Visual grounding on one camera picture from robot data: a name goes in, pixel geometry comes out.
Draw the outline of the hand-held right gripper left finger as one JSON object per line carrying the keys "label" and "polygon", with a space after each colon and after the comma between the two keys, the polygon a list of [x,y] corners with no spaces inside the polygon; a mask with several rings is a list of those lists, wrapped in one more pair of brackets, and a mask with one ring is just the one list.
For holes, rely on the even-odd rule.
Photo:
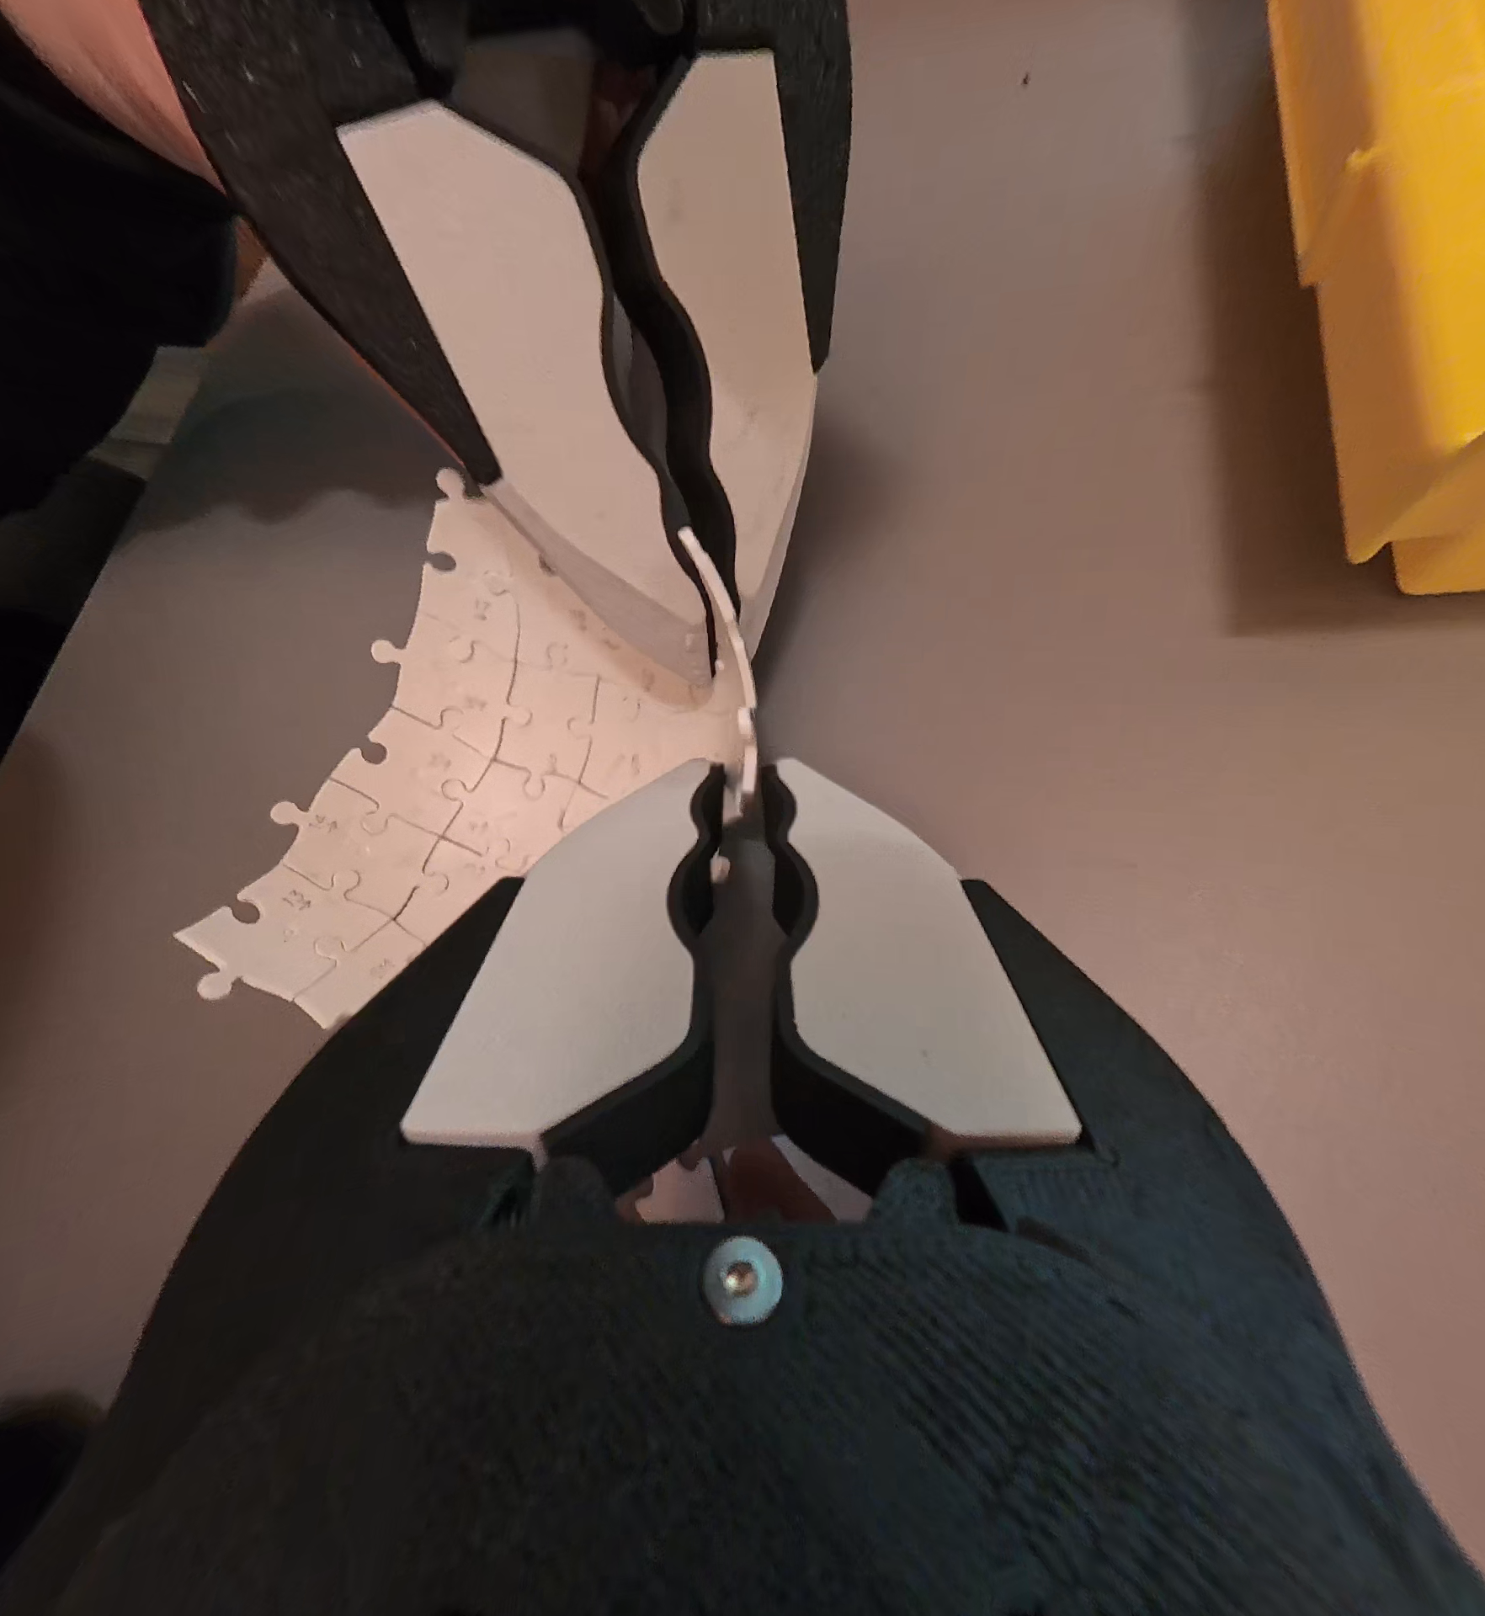
{"label": "hand-held right gripper left finger", "polygon": [[569,832],[523,879],[403,1120],[413,1144],[590,1161],[634,1188],[713,1110],[700,940],[727,774],[691,759]]}

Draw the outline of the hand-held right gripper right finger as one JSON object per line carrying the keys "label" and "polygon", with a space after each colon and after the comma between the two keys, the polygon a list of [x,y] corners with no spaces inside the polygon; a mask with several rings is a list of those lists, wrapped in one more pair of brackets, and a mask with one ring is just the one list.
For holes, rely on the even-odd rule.
{"label": "hand-held right gripper right finger", "polygon": [[763,772],[761,803],[783,933],[781,1132],[868,1195],[903,1161],[1080,1142],[1077,1106],[948,859],[798,759]]}

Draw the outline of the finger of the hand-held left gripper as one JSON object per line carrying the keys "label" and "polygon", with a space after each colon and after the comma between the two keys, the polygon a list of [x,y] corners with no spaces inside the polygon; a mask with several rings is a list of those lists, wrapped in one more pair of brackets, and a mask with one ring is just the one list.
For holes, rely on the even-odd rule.
{"label": "finger of the hand-held left gripper", "polygon": [[707,596],[612,390],[608,273],[578,183],[440,102],[340,141],[496,458],[481,489],[610,630],[708,686]]}
{"label": "finger of the hand-held left gripper", "polygon": [[756,652],[817,397],[773,51],[673,63],[613,147],[613,246],[664,392],[657,453]]}

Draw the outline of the partly built white puzzle ball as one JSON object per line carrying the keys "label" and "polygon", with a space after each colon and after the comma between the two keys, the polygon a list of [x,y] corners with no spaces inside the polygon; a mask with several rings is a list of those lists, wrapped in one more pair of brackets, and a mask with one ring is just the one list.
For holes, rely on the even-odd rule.
{"label": "partly built white puzzle ball", "polygon": [[394,694],[362,747],[270,818],[284,857],[177,940],[237,988],[335,1027],[359,1013],[501,879],[673,767],[727,764],[758,704],[735,614],[698,687],[629,645],[461,472],[438,499],[410,633],[377,640]]}

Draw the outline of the person's left forearm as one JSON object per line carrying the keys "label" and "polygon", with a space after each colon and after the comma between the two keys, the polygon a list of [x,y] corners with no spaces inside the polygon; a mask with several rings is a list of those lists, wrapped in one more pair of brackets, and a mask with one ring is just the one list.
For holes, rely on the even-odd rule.
{"label": "person's left forearm", "polygon": [[194,132],[141,3],[0,1],[0,27],[41,69],[48,105],[74,134],[208,207],[242,214]]}

